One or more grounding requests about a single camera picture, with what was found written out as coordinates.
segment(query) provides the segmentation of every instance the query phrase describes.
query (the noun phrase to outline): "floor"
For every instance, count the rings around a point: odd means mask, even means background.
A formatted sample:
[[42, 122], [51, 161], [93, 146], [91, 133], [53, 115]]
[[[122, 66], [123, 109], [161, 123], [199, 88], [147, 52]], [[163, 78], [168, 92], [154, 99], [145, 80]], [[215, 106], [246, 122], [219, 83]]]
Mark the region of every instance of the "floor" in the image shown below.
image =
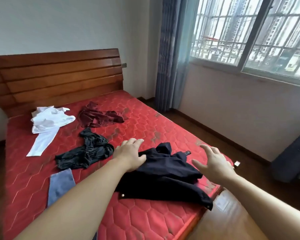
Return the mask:
[[[199, 128], [180, 115], [168, 112], [164, 116], [196, 135], [209, 145], [218, 147], [220, 151], [233, 161], [240, 161], [236, 172], [276, 196], [284, 202], [300, 210], [300, 185], [279, 183], [269, 176], [267, 168], [260, 162], [248, 157], [231, 145], [218, 139], [212, 134]], [[0, 147], [0, 239], [2, 239], [1, 217], [4, 201], [4, 147]], [[236, 198], [227, 190], [222, 192], [215, 200], [213, 210], [206, 212], [195, 230], [190, 234], [189, 240], [216, 239], [216, 240], [243, 240], [267, 239], [254, 223], [245, 209]]]

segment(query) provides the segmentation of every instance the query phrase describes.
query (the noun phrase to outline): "bed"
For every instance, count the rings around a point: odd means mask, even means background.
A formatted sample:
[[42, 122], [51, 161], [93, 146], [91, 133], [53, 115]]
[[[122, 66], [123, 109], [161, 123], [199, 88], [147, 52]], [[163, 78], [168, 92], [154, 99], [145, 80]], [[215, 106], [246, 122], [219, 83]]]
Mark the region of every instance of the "bed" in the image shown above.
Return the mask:
[[[64, 106], [77, 116], [94, 101], [100, 110], [115, 110], [128, 119], [92, 131], [108, 138], [114, 147], [131, 137], [143, 138], [140, 150], [170, 142], [173, 153], [191, 151], [206, 163], [196, 136], [168, 120], [122, 90], [123, 76], [117, 49], [0, 56], [0, 107], [10, 117], [6, 137], [6, 202], [4, 239], [16, 237], [47, 206], [49, 176], [58, 169], [54, 156], [83, 144], [78, 121], [61, 127], [40, 157], [26, 157], [36, 135], [31, 133], [31, 113], [37, 106]], [[111, 158], [88, 169], [72, 171], [76, 183]], [[221, 187], [201, 178], [198, 186], [211, 198]], [[184, 202], [119, 199], [114, 193], [98, 229], [98, 239], [185, 239], [205, 208]]]

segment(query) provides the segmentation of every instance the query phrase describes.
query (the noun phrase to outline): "human arm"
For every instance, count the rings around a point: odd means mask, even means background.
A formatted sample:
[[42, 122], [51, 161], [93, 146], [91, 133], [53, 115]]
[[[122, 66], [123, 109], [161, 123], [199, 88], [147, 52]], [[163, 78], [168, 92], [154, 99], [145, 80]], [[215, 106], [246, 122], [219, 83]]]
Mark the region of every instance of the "human arm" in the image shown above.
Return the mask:
[[69, 190], [15, 240], [92, 240], [123, 174], [145, 162], [145, 155], [138, 156], [143, 141], [134, 138], [123, 141], [112, 160]]
[[228, 189], [270, 239], [300, 240], [300, 211], [268, 194], [235, 173], [230, 163], [215, 147], [201, 145], [207, 165], [192, 160], [208, 180]]

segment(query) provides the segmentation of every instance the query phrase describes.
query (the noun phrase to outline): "wooden bed frame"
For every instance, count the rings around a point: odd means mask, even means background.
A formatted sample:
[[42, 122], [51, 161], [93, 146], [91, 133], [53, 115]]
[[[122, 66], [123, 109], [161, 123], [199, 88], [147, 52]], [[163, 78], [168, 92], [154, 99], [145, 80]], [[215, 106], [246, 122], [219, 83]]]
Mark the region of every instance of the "wooden bed frame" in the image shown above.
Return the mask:
[[0, 108], [8, 117], [122, 89], [116, 48], [0, 56]]

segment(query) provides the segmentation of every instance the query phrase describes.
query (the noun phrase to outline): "red mattress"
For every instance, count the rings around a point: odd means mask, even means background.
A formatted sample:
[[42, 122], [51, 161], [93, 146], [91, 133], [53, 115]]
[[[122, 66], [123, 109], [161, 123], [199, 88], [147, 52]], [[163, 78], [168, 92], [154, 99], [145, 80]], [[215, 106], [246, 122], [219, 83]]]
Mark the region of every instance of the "red mattress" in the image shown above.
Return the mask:
[[[92, 128], [109, 139], [116, 147], [129, 138], [143, 138], [140, 150], [170, 142], [172, 152], [191, 151], [195, 158], [206, 163], [206, 154], [198, 145], [197, 137], [124, 91], [117, 91], [93, 99], [67, 104], [68, 115], [77, 116], [80, 108], [94, 101], [100, 110], [123, 111], [128, 117], [124, 123]], [[53, 142], [40, 157], [26, 157], [37, 135], [31, 133], [30, 113], [9, 119], [6, 139], [6, 206], [4, 239], [16, 237], [47, 206], [49, 176], [58, 169], [54, 156], [83, 144], [78, 137], [82, 130], [78, 121], [61, 127]], [[97, 162], [88, 169], [72, 171], [76, 183], [99, 169], [108, 160]], [[205, 177], [198, 186], [214, 198], [220, 186]], [[120, 199], [114, 193], [99, 226], [98, 239], [183, 239], [194, 227], [204, 209], [184, 202]]]

